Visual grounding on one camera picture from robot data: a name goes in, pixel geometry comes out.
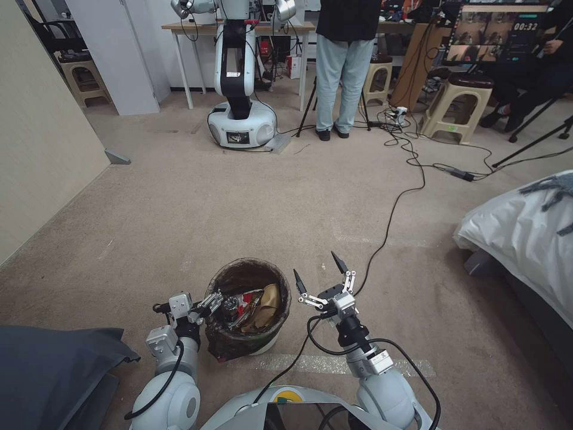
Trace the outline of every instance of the beige carpet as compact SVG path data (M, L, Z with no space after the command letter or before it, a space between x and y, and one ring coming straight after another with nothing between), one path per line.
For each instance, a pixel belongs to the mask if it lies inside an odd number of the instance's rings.
M260 94L276 109L281 130L300 120L297 87L298 81L285 78L274 92ZM296 268L307 288L318 293L340 281L330 256L334 250L361 281L369 255L383 240L394 199L421 183L418 168L405 162L408 154L383 145L390 137L381 130L355 129L350 139L330 142L305 131L280 155L223 150L205 121L222 98L193 93L193 100L196 108L188 110L184 93L174 93L161 113L146 116L89 107L86 114L104 145L132 164L108 168L0 268L0 323L125 329L125 342L143 359L116 370L121 384L104 429L129 427L123 414L153 375L144 340L163 319L152 304L179 291L201 297L217 269L237 257L275 263L293 292ZM484 129L476 130L473 142L490 148L496 161L557 126L571 106L556 104L516 144ZM377 110L369 107L372 116ZM307 123L314 121L312 113ZM552 138L526 155L572 142ZM428 140L414 146L425 164L485 171L479 149ZM568 427L571 417L556 404L571 394L571 383L513 293L496 279L466 275L465 255L452 233L473 207L571 168L572 162L569 153L519 164L477 183L427 168L426 188L398 205L387 247L372 264L358 308L372 334L394 339L413 358L429 362L443 429ZM312 309L293 301L271 352L296 354L311 315ZM336 348L327 324L317 332L319 341ZM205 343L199 353L199 424L230 397L263 386L275 374L218 364ZM308 345L305 354L321 353ZM351 376L337 374L293 371L281 381L350 402L358 387ZM421 381L409 382L433 414Z

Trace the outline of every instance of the yellow sticker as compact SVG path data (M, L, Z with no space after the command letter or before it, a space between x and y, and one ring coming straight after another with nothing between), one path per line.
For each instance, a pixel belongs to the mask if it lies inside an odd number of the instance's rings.
M274 403L282 403L284 401L297 401L302 402L304 401L300 394L294 392L292 390L283 390L278 392L273 399Z

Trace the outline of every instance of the tape on floor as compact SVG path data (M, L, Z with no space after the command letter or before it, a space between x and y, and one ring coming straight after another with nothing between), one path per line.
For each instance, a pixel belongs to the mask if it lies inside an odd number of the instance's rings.
M295 354L265 353L254 357L240 357L227 362L230 368L249 368L255 370L281 371L286 369L295 359ZM414 360L424 377L434 377L436 372L427 360ZM394 360L394 368L405 377L418 377L414 368L406 360ZM309 373L351 374L344 357L329 355L301 355L291 371Z

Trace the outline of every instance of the trash can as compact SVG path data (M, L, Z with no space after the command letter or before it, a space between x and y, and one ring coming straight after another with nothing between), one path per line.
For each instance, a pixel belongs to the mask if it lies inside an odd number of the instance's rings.
M240 330L231 328L225 306L219 307L207 317L205 335L209 341L208 350L219 362L253 354L273 342L288 317L291 293L287 278L278 267L255 258L232 261L213 276L205 295L221 291L223 303L226 299L235 303L233 297L240 297L248 291L265 289L273 284L278 288L280 303L274 315L269 317L269 322L261 329L255 328L256 333L241 333Z

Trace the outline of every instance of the jeans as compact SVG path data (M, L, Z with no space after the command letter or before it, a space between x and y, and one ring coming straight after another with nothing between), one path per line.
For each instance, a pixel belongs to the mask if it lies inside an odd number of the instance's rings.
M316 44L316 89L318 113L316 129L332 129L332 109L336 90L342 75L342 101L336 127L341 133L349 133L354 125L354 116L362 94L362 86L368 73L374 39L370 41L337 42L317 35Z

